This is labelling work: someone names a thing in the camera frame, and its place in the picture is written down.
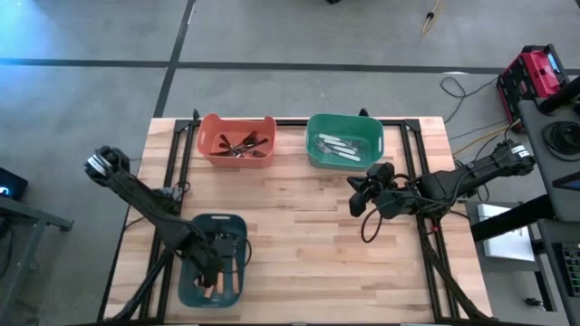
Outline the black box with blue light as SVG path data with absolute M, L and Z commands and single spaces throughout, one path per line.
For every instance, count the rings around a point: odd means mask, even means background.
M 28 181 L 16 174 L 0 168 L 0 197 L 20 201 L 28 186 Z

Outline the keypad with coloured buttons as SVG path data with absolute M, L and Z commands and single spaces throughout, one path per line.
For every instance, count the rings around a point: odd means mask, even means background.
M 562 243 L 565 283 L 571 297 L 580 297 L 580 244 Z

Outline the red and black case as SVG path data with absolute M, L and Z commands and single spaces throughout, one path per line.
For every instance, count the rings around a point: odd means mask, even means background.
M 520 101 L 548 98 L 569 82 L 553 44 L 524 46 L 496 82 L 508 123 L 520 118 Z

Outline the grey metal stand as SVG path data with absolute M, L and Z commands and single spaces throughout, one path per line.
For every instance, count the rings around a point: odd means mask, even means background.
M 48 225 L 70 232 L 73 221 L 54 216 L 6 197 L 0 197 L 0 213 L 13 220 L 14 246 L 6 274 L 0 278 L 0 326 L 6 325 L 10 311 L 22 289 L 28 268 Z

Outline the black aluminium table frame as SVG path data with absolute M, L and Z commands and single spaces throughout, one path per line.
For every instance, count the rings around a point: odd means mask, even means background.
M 198 151 L 184 119 L 150 123 L 137 173 L 150 187 L 188 185 L 182 213 L 243 217 L 253 255 L 233 306 L 188 307 L 179 299 L 181 263 L 156 281 L 138 318 L 156 323 L 423 323 L 459 317 L 457 301 L 421 252 L 417 221 L 401 216 L 378 237 L 348 212 L 346 173 L 314 168 L 304 118 L 276 122 L 268 168 L 218 168 Z

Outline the green plastic bin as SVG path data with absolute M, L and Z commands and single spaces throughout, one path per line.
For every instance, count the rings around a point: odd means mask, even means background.
M 356 151 L 355 156 L 361 158 L 355 162 L 334 154 L 325 154 L 318 145 L 318 134 L 326 134 L 343 139 L 344 142 Z M 306 150 L 310 163 L 316 168 L 329 168 L 351 171 L 364 171 L 382 158 L 384 154 L 382 124 L 364 116 L 350 116 L 342 114 L 320 113 L 315 114 L 306 126 Z

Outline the grey equipment cart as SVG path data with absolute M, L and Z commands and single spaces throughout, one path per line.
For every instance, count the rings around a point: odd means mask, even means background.
M 537 109 L 535 101 L 520 101 L 518 108 L 536 163 L 556 217 L 565 222 L 580 223 L 580 190 L 553 187 L 553 181 L 580 172 L 580 160 L 570 162 L 554 156 L 542 138 L 542 130 L 551 122 L 572 121 L 580 125 L 580 115 L 563 108 L 549 116 Z

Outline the orange plastic bin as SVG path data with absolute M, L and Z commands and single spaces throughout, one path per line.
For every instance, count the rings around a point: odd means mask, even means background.
M 248 134 L 256 130 L 257 141 L 268 139 L 266 144 L 249 150 L 259 150 L 266 154 L 265 158 L 214 157 L 211 152 L 219 152 L 223 143 L 220 134 L 224 134 L 233 146 L 237 146 Z M 198 151 L 213 166 L 221 168 L 267 168 L 274 158 L 276 140 L 276 121 L 265 116 L 261 120 L 227 120 L 216 113 L 210 113 L 203 118 L 198 131 Z

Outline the dark teal plastic bin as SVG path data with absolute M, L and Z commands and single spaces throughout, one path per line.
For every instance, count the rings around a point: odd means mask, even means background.
M 246 267 L 252 257 L 253 249 L 249 243 L 248 229 L 245 220 L 237 215 L 202 214 L 193 218 L 193 224 L 204 232 L 209 244 L 213 245 L 216 234 L 230 233 L 240 236 L 235 258 L 221 258 L 225 275 L 225 292 L 217 294 L 216 285 L 210 298 L 204 297 L 207 289 L 201 284 L 198 268 L 191 261 L 181 265 L 179 278 L 179 299 L 188 307 L 194 308 L 227 308 L 234 305 L 244 289 Z M 232 273 L 238 271 L 240 294 L 234 294 L 232 288 Z

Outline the black pole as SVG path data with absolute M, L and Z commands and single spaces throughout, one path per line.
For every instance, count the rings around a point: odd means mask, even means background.
M 578 96 L 580 96 L 580 75 L 542 101 L 538 110 L 543 114 L 553 115 L 563 105 L 568 104 Z

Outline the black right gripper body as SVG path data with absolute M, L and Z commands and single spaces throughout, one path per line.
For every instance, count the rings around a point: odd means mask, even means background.
M 393 219 L 398 215 L 419 212 L 418 196 L 410 189 L 408 175 L 396 173 L 391 163 L 373 164 L 366 172 L 360 192 L 366 202 L 372 202 L 381 217 Z

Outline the tablet screen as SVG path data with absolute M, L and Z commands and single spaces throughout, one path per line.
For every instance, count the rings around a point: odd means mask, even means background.
M 561 177 L 552 182 L 554 188 L 580 191 L 580 175 Z

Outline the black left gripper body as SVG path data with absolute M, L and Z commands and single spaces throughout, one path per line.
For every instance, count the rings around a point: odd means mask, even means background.
M 219 252 L 207 241 L 193 240 L 189 245 L 189 260 L 198 268 L 201 284 L 209 288 L 218 283 L 224 264 Z

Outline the white box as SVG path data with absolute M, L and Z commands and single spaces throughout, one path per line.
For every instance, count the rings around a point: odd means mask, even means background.
M 508 207 L 489 204 L 480 204 L 477 206 L 477 209 L 480 222 L 509 210 Z M 484 255 L 487 257 L 511 259 L 521 262 L 534 262 L 536 260 L 527 227 L 521 227 L 506 232 L 503 235 L 489 238 L 488 240 L 484 240 L 482 244 Z

